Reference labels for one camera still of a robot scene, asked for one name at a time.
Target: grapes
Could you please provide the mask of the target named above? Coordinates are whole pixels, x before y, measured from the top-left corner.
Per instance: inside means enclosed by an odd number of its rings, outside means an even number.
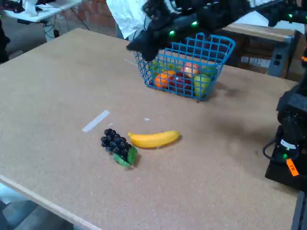
[[[115,130],[112,130],[112,131],[110,132],[110,135],[111,135],[111,136],[115,136],[115,134],[116,134],[116,131],[115,131]]]
[[[111,128],[106,129],[105,135],[108,136],[111,133],[111,131],[113,131]]]
[[[131,145],[127,143],[125,138],[116,133],[115,130],[110,128],[105,130],[105,137],[101,137],[101,146],[105,147],[107,152],[114,152],[119,155],[124,161],[128,160],[128,152]]]
[[[116,138],[120,138],[120,134],[118,134],[118,133],[115,134],[115,135],[114,135],[114,139],[116,139]]]
[[[121,156],[124,160],[127,161],[128,159],[128,150],[127,149],[123,149],[122,152],[121,152]]]
[[[113,141],[111,141],[110,146],[117,147],[117,144],[115,144]]]
[[[106,151],[107,151],[107,152],[111,152],[112,150],[113,150],[113,147],[112,147],[112,146],[107,146],[107,147],[106,147]]]
[[[119,146],[120,146],[122,149],[125,149],[125,148],[126,148],[126,143],[121,142]]]
[[[118,155],[121,154],[121,150],[120,150],[119,147],[115,147],[115,148],[113,149],[113,151],[114,151],[115,154],[118,154]]]
[[[111,137],[111,136],[107,136],[106,138],[107,138],[108,141],[113,141],[113,137]]]
[[[120,139],[120,138],[114,137],[114,143],[115,143],[116,145],[120,145],[121,139]]]
[[[106,137],[102,137],[101,138],[101,142],[106,143],[107,142],[107,138]]]

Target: green led light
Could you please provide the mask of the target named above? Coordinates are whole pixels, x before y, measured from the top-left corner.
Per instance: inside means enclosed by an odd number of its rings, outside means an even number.
[[[175,31],[172,30],[171,32],[169,32],[169,35],[170,36],[174,36],[175,35]]]
[[[198,21],[193,22],[191,25],[192,25],[193,27],[198,26]]]

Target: white tape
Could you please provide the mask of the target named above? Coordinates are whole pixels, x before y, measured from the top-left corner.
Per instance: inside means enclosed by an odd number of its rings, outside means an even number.
[[[85,126],[82,129],[82,131],[86,133],[92,130],[99,122],[105,119],[109,114],[110,112],[108,110],[103,111],[102,114],[98,115],[93,121],[91,121],[87,126]]]
[[[295,145],[292,145],[292,144],[290,144],[290,143],[284,141],[283,139],[282,139],[282,141],[281,141],[280,143],[281,143],[283,146],[285,146],[286,148],[290,148],[290,149],[292,149],[292,150],[295,150],[295,149],[296,149]]]

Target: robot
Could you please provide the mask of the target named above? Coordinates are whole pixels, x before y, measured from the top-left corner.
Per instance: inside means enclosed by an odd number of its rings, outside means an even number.
[[[152,61],[159,49],[171,42],[185,42],[188,36],[211,34],[245,14],[258,11],[275,26],[280,20],[307,23],[307,0],[299,7],[296,0],[148,0],[142,10],[152,19],[146,30],[127,45],[128,50]],[[302,56],[307,67],[307,49]],[[276,135],[263,148],[270,160],[265,177],[300,190],[292,230],[307,229],[307,74],[277,105],[280,123]],[[274,145],[272,154],[267,148]]]

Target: brick wall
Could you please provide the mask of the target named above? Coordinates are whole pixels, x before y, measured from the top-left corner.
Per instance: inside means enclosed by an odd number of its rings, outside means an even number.
[[[73,8],[85,23],[101,25],[115,29],[115,20],[106,4],[106,0],[83,0],[80,6]],[[68,20],[78,20],[72,11],[66,11]]]

